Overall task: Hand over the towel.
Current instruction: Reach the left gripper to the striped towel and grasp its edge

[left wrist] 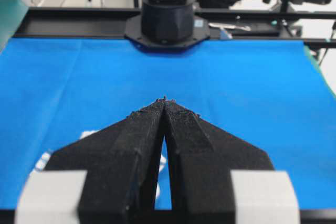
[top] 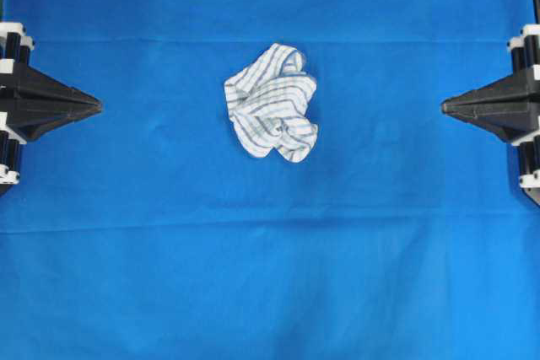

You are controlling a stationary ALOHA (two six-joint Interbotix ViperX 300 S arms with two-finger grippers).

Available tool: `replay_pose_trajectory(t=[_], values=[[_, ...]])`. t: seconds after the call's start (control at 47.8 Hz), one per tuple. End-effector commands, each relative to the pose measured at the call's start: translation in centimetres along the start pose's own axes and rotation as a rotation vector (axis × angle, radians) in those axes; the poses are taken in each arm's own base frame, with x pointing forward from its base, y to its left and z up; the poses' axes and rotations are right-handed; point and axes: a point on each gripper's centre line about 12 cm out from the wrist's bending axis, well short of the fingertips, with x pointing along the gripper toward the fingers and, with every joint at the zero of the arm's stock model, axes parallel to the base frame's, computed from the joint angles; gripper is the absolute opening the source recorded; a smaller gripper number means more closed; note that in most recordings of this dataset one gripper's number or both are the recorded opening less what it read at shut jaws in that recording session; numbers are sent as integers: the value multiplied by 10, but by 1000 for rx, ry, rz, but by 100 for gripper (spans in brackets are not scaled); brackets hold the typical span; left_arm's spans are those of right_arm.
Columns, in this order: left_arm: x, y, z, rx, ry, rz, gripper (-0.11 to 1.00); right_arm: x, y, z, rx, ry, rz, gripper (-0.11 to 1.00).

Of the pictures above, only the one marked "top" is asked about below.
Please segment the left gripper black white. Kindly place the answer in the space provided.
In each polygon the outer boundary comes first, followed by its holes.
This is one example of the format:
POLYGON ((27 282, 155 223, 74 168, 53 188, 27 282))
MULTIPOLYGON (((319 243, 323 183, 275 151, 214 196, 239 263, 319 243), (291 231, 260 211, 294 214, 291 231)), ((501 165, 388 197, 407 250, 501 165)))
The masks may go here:
POLYGON ((58 82, 28 66, 35 42, 22 23, 1 23, 1 97, 14 92, 25 98, 92 105, 53 114, 50 111, 12 111, 1 107, 1 195, 19 183, 23 146, 59 127, 102 112, 94 96, 58 82))

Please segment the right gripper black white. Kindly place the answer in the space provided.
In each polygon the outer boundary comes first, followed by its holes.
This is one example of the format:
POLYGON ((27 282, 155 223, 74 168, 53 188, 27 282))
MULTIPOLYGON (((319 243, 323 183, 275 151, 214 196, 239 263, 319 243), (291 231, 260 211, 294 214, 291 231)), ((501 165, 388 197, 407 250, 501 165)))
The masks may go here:
POLYGON ((441 103, 441 112, 493 133, 517 150, 519 186, 539 206, 539 25, 526 24, 519 37, 507 45, 513 73, 505 78, 450 97, 441 103), (529 113, 480 114, 458 106, 526 101, 529 113))

